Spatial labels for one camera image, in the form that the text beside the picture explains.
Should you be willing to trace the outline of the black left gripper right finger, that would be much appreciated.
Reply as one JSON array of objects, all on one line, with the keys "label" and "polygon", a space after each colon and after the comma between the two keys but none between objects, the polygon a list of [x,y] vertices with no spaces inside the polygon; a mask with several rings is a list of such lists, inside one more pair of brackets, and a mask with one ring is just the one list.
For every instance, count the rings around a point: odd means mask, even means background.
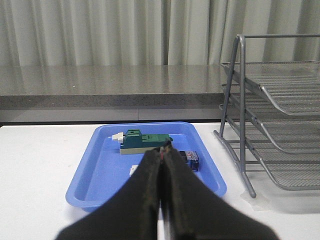
[{"label": "black left gripper right finger", "polygon": [[170,141],[161,150],[161,206],[170,240],[277,240],[277,234],[214,194]]}]

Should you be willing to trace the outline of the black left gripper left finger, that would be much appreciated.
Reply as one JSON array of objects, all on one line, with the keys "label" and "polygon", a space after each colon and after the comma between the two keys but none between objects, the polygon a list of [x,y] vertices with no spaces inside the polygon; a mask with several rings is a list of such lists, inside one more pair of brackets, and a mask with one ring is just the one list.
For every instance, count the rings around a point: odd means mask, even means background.
[{"label": "black left gripper left finger", "polygon": [[158,149],[145,152],[128,181],[101,207],[64,228],[58,240],[156,240],[158,238]]}]

